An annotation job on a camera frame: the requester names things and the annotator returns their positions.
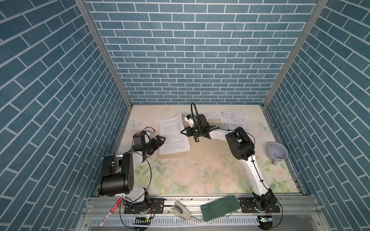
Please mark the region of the text printed paper sheet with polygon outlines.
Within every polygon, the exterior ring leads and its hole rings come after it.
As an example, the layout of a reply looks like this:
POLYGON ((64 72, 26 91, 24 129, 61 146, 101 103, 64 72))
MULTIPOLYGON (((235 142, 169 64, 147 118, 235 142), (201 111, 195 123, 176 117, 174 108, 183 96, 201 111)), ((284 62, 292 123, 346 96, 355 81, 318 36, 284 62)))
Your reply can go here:
POLYGON ((189 138, 181 134, 183 129, 181 113, 173 118, 159 121, 159 136, 165 138, 164 144, 160 147, 160 156, 166 157, 190 150, 189 138))

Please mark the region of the beige cardboard file folder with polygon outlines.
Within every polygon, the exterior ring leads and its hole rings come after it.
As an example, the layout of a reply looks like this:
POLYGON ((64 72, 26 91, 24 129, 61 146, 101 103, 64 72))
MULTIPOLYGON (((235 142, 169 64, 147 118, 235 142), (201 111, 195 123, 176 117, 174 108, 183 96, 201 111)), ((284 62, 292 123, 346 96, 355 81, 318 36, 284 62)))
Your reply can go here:
POLYGON ((193 137, 182 135, 181 139, 165 140, 157 151, 156 159, 171 159, 185 157, 202 157, 216 155, 232 155, 227 141, 200 137, 195 142, 193 137))

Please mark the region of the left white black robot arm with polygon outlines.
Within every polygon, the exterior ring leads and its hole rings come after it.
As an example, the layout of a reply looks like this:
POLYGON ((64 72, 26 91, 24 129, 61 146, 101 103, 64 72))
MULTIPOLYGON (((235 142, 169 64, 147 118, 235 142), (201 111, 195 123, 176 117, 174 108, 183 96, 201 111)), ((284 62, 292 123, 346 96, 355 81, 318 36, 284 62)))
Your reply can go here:
POLYGON ((119 205, 131 214, 146 213, 151 207, 147 188, 135 185, 135 166, 148 162, 148 158, 164 143, 166 138, 157 135, 150 138, 148 131, 133 135, 131 149, 122 154, 106 156, 103 159, 98 194, 118 197, 119 205))

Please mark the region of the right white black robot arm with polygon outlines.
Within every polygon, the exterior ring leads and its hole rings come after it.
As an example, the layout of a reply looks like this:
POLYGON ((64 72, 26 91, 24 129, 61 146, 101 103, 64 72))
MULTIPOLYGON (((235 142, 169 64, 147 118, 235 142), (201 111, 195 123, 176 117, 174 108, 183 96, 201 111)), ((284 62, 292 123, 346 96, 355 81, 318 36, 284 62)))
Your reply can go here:
POLYGON ((187 137, 193 136, 195 142, 199 137, 210 140, 226 141, 234 158, 241 161, 247 172, 254 197, 254 207, 259 212, 268 212, 279 203, 272 190, 267 186, 255 158, 255 139, 242 127, 227 130, 218 126, 211 126, 206 117, 187 115, 184 120, 189 124, 180 133, 187 137))

